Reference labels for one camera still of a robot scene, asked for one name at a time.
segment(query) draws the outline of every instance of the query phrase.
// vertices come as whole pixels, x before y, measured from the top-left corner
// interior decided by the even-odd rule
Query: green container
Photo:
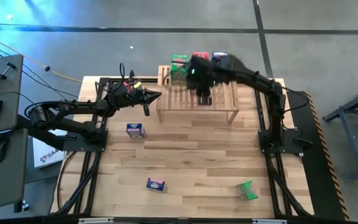
[[[174,54],[171,60],[171,83],[172,85],[186,85],[186,65],[180,62],[188,62],[187,55]]]
[[[253,200],[258,198],[258,195],[252,186],[252,181],[237,185],[237,190],[240,192],[240,197],[242,199]]]

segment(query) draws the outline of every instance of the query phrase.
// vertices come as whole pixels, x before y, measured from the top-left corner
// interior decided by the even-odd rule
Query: wooden table
[[[94,100],[94,82],[84,77],[80,100]],[[276,81],[284,84],[282,79]],[[144,84],[158,90],[157,84]],[[109,139],[102,154],[92,216],[115,217],[273,217],[272,200],[264,156],[259,151],[258,115],[254,90],[238,86],[239,113],[232,124],[222,114],[167,113],[159,123],[156,103],[149,117],[143,107],[124,108],[108,119]],[[76,121],[91,120],[76,115]],[[286,126],[293,126],[290,112]],[[144,123],[147,139],[132,140],[127,123]],[[64,203],[78,185],[84,153],[77,153],[62,177]],[[303,165],[294,155],[283,154],[287,184],[294,196],[313,213]],[[148,177],[167,183],[165,193],[145,188]],[[241,200],[237,184],[252,180],[259,198]],[[282,211],[282,194],[278,193]],[[55,201],[51,212],[57,210]],[[83,206],[87,196],[83,197]]]
[[[170,81],[170,66],[158,67],[158,86],[162,95],[157,99],[157,116],[163,122],[164,114],[171,111],[197,111],[209,113],[224,113],[231,124],[239,112],[237,83],[219,84],[211,89],[212,105],[199,105],[194,90],[187,90],[186,86],[172,85]]]

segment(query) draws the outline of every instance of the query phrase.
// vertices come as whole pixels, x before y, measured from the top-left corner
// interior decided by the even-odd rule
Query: gray floor
[[[358,30],[358,0],[259,0],[266,29]],[[12,14],[13,19],[6,19]],[[0,23],[37,26],[256,29],[252,0],[0,0]],[[274,77],[309,91],[319,116],[358,93],[358,35],[266,35]],[[173,53],[223,50],[265,73],[258,34],[75,33],[0,31],[0,41],[65,75],[117,75],[119,62],[138,75],[156,75]],[[26,60],[55,88],[77,94],[80,84]],[[22,93],[33,101],[59,96],[23,77]],[[22,99],[20,110],[28,105]],[[358,117],[351,118],[358,126]],[[351,220],[358,221],[358,180],[345,181],[354,158],[339,120],[324,124],[328,148]],[[56,180],[26,185],[29,216],[46,214]],[[40,189],[48,188],[39,194]],[[0,208],[0,218],[12,217]]]

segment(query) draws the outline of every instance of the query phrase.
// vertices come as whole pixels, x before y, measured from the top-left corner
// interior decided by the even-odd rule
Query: gray desk
[[[24,194],[28,130],[9,133],[6,157],[0,163],[0,206],[21,202]]]
[[[13,55],[11,57],[0,57],[0,73],[7,68],[6,61],[14,64],[16,69],[10,69],[6,73],[6,80],[0,80],[0,93],[10,91],[20,93],[23,56]],[[0,100],[4,102],[0,113],[0,131],[13,130],[17,126],[19,95],[15,93],[1,94]]]

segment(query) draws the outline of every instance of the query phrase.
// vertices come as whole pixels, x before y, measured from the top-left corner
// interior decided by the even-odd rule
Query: wooden tabletop
[[[99,78],[84,77],[81,101],[94,101],[94,82]],[[276,81],[284,84],[282,79]],[[157,84],[144,86],[158,90]],[[150,106],[149,117],[144,116],[143,107],[135,106],[109,118],[108,145],[101,157],[92,216],[273,217],[265,159],[257,140],[254,90],[244,85],[238,85],[237,90],[240,112],[232,124],[221,114],[181,111],[167,113],[169,119],[159,123],[155,103]],[[74,119],[84,122],[91,116],[76,115]],[[146,140],[132,140],[126,133],[127,123],[144,123]],[[290,112],[285,114],[284,123],[293,126]],[[289,154],[282,157],[288,187],[313,213],[300,159]],[[62,203],[78,185],[83,158],[84,153],[78,152],[67,165],[60,186]],[[164,180],[165,193],[146,189],[149,177]],[[259,198],[246,201],[239,198],[235,186],[249,180]],[[281,192],[278,196],[284,211]],[[56,198],[55,193],[51,212],[57,210]]]

